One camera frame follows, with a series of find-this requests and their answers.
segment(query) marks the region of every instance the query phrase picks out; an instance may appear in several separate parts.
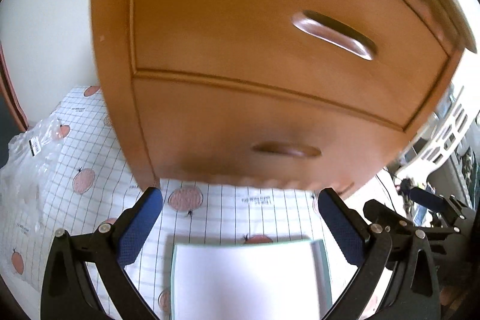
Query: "barcode label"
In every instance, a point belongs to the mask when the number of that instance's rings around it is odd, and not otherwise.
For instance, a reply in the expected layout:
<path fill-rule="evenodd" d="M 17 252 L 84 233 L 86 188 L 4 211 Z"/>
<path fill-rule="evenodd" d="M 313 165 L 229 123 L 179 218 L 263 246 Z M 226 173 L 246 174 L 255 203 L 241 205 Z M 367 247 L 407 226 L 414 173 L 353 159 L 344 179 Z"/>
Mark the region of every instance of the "barcode label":
<path fill-rule="evenodd" d="M 38 155 L 42 150 L 37 136 L 33 136 L 30 140 L 28 140 L 28 144 L 30 144 L 30 151 L 32 151 L 32 156 Z"/>

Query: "clear plastic wrap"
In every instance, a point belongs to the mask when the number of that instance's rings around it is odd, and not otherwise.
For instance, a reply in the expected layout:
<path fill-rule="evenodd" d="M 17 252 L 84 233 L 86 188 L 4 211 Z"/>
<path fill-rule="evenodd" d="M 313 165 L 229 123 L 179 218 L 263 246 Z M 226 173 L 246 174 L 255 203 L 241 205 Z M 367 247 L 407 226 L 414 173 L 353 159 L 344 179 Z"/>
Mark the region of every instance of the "clear plastic wrap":
<path fill-rule="evenodd" d="M 43 225 L 47 186 L 63 146 L 61 123 L 56 116 L 11 139 L 7 164 L 0 169 L 0 211 L 21 210 L 26 228 L 37 232 Z"/>

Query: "drawer front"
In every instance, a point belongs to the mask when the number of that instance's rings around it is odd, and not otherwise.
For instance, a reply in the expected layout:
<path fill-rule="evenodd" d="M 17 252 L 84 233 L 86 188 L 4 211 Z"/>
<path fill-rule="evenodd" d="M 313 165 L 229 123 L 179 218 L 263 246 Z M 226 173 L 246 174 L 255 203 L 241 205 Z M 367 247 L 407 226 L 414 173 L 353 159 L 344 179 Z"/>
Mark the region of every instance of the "drawer front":
<path fill-rule="evenodd" d="M 368 39 L 373 60 L 295 27 L 303 10 Z M 136 70 L 281 88 L 402 127 L 447 59 L 402 0 L 134 0 L 131 12 Z"/>
<path fill-rule="evenodd" d="M 366 183 L 407 142 L 341 112 L 205 85 L 134 79 L 159 178 L 337 191 Z"/>

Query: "oval handle cutout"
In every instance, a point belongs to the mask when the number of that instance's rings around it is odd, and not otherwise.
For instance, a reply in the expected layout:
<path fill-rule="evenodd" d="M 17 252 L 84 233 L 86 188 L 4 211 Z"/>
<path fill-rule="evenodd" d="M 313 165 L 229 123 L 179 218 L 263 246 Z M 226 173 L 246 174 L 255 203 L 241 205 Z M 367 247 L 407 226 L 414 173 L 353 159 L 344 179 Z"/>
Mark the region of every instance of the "oval handle cutout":
<path fill-rule="evenodd" d="M 328 41 L 362 59 L 373 60 L 377 53 L 377 47 L 371 39 L 350 26 L 316 11 L 303 10 L 295 13 L 292 23 L 301 31 Z"/>
<path fill-rule="evenodd" d="M 316 158 L 322 155 L 322 152 L 310 145 L 295 143 L 283 143 L 279 141 L 265 141 L 255 144 L 251 148 L 256 152 L 274 153 L 276 155 L 292 156 L 295 158 Z"/>

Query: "metal screw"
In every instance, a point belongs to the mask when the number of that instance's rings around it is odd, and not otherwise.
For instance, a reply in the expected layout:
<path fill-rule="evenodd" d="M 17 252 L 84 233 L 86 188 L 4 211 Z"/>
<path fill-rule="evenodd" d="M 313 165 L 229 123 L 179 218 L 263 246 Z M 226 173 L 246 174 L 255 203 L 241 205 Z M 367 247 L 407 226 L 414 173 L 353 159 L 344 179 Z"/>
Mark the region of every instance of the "metal screw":
<path fill-rule="evenodd" d="M 55 237 L 61 238 L 65 234 L 65 230 L 63 228 L 59 228 L 55 231 Z"/>
<path fill-rule="evenodd" d="M 425 238 L 425 232 L 422 231 L 421 229 L 417 229 L 415 231 L 415 235 L 417 236 L 417 238 L 419 239 L 424 239 Z"/>
<path fill-rule="evenodd" d="M 110 231 L 110 228 L 112 226 L 109 224 L 109 223 L 103 223 L 101 224 L 99 227 L 98 227 L 98 231 L 101 233 L 101 234 L 106 234 L 107 232 Z"/>
<path fill-rule="evenodd" d="M 370 226 L 370 229 L 373 233 L 376 233 L 376 234 L 381 234 L 383 231 L 383 228 L 380 224 L 372 224 Z"/>

